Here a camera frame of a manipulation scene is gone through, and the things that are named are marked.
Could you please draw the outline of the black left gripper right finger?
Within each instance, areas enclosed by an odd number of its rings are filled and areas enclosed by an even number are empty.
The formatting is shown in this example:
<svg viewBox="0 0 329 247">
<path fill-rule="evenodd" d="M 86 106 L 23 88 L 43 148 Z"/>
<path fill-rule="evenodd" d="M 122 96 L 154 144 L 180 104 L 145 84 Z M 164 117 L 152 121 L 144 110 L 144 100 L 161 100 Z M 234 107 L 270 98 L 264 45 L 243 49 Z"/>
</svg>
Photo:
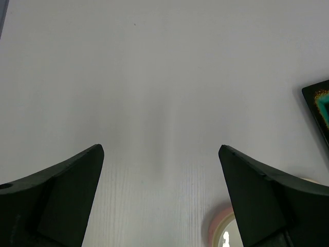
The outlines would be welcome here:
<svg viewBox="0 0 329 247">
<path fill-rule="evenodd" d="M 328 187 L 222 145 L 218 156 L 244 246 L 328 246 Z"/>
</svg>

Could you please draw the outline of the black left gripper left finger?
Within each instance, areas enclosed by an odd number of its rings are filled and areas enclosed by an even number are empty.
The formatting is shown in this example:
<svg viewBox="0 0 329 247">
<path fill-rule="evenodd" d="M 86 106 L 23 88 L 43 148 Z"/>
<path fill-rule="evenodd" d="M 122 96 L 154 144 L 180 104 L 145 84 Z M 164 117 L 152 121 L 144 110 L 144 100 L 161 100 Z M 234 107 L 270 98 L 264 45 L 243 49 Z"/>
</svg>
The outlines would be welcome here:
<svg viewBox="0 0 329 247">
<path fill-rule="evenodd" d="M 1 185 L 1 246 L 81 246 L 104 161 L 100 144 Z"/>
</svg>

